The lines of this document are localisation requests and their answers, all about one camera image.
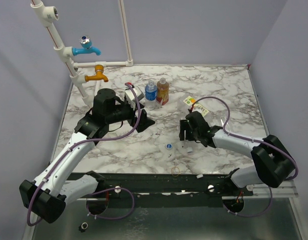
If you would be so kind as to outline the blue label water bottle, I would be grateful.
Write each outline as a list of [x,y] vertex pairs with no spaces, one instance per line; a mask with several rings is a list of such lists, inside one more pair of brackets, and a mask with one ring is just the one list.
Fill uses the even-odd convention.
[[153,80],[149,80],[145,86],[145,103],[149,109],[155,108],[157,98],[157,85]]

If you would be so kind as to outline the blue white bottle cap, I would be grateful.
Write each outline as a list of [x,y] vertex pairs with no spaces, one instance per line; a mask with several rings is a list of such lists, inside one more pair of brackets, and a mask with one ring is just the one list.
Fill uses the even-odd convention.
[[172,146],[172,144],[169,143],[169,144],[166,145],[166,148],[167,148],[168,150],[171,150],[171,149],[173,148],[173,146]]

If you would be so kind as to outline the golden energy drink bottle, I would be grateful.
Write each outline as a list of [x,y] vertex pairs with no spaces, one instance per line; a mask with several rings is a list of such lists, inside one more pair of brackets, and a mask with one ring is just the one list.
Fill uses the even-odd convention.
[[163,106],[169,101],[169,83],[162,77],[157,83],[157,102]]

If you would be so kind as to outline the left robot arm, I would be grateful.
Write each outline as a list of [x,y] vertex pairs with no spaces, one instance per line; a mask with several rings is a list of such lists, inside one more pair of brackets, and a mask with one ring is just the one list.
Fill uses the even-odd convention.
[[[120,99],[110,88],[98,90],[93,106],[81,118],[68,143],[51,164],[33,181],[25,180],[19,190],[27,208],[27,224],[31,227],[45,220],[55,222],[65,207],[79,198],[91,195],[100,197],[106,188],[105,180],[94,171],[66,184],[78,163],[99,142],[123,139],[133,132],[141,133],[155,121],[147,117],[140,100],[144,94],[139,87],[126,83],[124,98]],[[105,138],[109,126],[127,121],[131,130],[124,135]]]

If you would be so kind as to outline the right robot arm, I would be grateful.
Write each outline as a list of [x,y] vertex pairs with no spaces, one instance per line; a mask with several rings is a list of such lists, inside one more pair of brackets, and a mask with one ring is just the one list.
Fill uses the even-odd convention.
[[230,196],[252,184],[277,188],[283,181],[292,178],[291,173],[298,173],[294,159],[276,136],[253,139],[227,132],[221,126],[209,126],[197,111],[180,120],[179,139],[229,150],[253,160],[253,166],[235,169],[228,175],[224,191]]

